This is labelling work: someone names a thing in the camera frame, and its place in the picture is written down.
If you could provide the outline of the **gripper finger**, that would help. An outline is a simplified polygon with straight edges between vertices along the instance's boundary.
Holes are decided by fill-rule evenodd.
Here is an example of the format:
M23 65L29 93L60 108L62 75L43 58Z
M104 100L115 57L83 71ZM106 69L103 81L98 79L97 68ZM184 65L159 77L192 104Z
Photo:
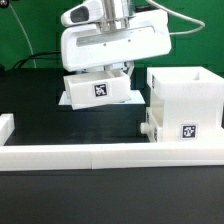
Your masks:
M125 70L126 77L127 77L127 79L130 79L131 75L134 71L134 62L133 61L126 62L125 68L126 68L126 70Z

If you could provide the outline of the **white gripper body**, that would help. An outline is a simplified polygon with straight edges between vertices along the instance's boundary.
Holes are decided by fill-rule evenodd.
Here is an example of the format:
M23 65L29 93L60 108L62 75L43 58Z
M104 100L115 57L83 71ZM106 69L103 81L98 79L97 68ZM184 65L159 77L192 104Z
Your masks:
M136 12L132 0L85 0L61 16L63 67L105 67L166 55L171 50L168 15L161 9Z

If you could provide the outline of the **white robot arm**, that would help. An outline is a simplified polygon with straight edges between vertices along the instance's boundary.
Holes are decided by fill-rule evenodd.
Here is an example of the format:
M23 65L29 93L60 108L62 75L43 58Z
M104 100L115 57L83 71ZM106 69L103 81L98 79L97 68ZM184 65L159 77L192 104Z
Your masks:
M69 72L128 71L171 50L168 15L134 10L132 0L84 0L64 12L61 55Z

